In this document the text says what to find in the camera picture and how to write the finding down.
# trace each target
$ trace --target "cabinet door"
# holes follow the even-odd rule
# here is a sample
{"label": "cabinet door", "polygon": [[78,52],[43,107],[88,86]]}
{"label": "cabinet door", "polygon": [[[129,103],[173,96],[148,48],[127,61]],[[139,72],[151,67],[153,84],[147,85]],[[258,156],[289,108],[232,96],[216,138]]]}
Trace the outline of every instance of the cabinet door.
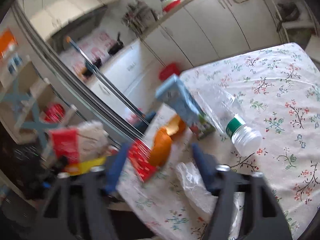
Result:
{"label": "cabinet door", "polygon": [[250,49],[262,49],[281,43],[276,24],[264,0],[236,3],[224,0],[241,27]]}
{"label": "cabinet door", "polygon": [[110,66],[104,74],[124,93],[155,58],[151,51],[137,40],[123,48],[123,51],[107,63]]}
{"label": "cabinet door", "polygon": [[162,64],[155,59],[125,93],[126,97],[144,113],[147,113],[155,102],[156,89],[161,84],[158,76],[162,68]]}
{"label": "cabinet door", "polygon": [[249,50],[245,37],[227,5],[221,0],[194,0],[185,6],[220,58]]}
{"label": "cabinet door", "polygon": [[101,81],[97,80],[91,87],[91,91],[96,94],[107,106],[119,114],[122,118],[127,118],[130,110],[120,101]]}
{"label": "cabinet door", "polygon": [[199,25],[184,8],[173,14],[161,26],[193,66],[200,66],[219,58]]}
{"label": "cabinet door", "polygon": [[161,26],[150,33],[144,39],[144,42],[150,47],[151,50],[153,50],[153,52],[165,65],[176,62],[179,64],[181,71],[193,67],[186,55],[183,54],[178,45]]}

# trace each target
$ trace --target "table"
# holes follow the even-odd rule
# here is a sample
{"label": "table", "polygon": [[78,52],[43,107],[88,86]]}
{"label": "table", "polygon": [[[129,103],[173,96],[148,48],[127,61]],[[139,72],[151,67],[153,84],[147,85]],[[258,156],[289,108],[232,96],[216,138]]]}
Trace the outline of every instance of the table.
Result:
{"label": "table", "polygon": [[[295,43],[249,52],[180,76],[190,91],[215,83],[241,103],[246,119],[263,136],[257,152],[241,157],[231,140],[214,133],[199,142],[234,171],[262,171],[282,207],[293,240],[307,228],[320,203],[320,72]],[[147,130],[152,147],[157,129],[174,111],[163,105]],[[193,161],[188,129],[173,145],[168,162],[142,184],[127,160],[117,187],[137,216],[163,239],[199,239],[206,222],[191,208],[175,175],[179,162]]]}

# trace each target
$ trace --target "plastic bag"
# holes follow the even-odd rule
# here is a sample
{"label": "plastic bag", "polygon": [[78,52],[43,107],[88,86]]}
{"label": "plastic bag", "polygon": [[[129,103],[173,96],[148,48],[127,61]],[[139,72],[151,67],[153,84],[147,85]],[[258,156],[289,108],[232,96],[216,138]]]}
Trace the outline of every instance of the plastic bag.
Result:
{"label": "plastic bag", "polygon": [[49,130],[49,136],[56,157],[66,156],[71,165],[103,157],[108,146],[108,133],[97,121]]}
{"label": "plastic bag", "polygon": [[[179,163],[176,166],[176,174],[191,207],[202,219],[209,222],[218,197],[212,196],[211,193],[207,191],[200,172],[193,163]],[[231,232],[236,227],[237,214],[239,210],[237,196],[234,198],[233,210],[232,227],[230,229]]]}

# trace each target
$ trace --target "red container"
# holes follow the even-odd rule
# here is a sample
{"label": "red container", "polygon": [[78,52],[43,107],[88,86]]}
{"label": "red container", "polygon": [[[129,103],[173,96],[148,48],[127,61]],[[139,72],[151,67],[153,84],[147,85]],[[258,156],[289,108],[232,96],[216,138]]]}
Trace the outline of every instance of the red container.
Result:
{"label": "red container", "polygon": [[180,3],[181,3],[181,0],[175,0],[175,1],[171,2],[171,3],[169,3],[166,7],[164,7],[162,9],[162,11],[168,12],[168,11],[170,11],[171,9],[173,9],[175,6],[177,6]]}
{"label": "red container", "polygon": [[171,63],[164,67],[164,69],[159,73],[159,79],[161,81],[165,81],[168,77],[170,77],[173,74],[176,74],[177,76],[180,75],[180,70],[178,68],[177,63]]}

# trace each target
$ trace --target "orange object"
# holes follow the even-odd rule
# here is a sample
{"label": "orange object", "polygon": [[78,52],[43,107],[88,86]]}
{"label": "orange object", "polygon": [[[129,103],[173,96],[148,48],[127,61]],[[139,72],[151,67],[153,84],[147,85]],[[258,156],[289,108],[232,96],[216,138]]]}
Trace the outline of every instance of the orange object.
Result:
{"label": "orange object", "polygon": [[186,124],[181,120],[180,116],[177,114],[168,122],[165,126],[168,135],[173,139],[176,135],[181,134],[185,128]]}
{"label": "orange object", "polygon": [[11,51],[14,51],[18,45],[12,32],[7,29],[0,36],[0,59],[6,57]]}
{"label": "orange object", "polygon": [[161,127],[154,139],[154,146],[150,152],[149,163],[154,167],[162,167],[171,151],[172,140],[165,127]]}

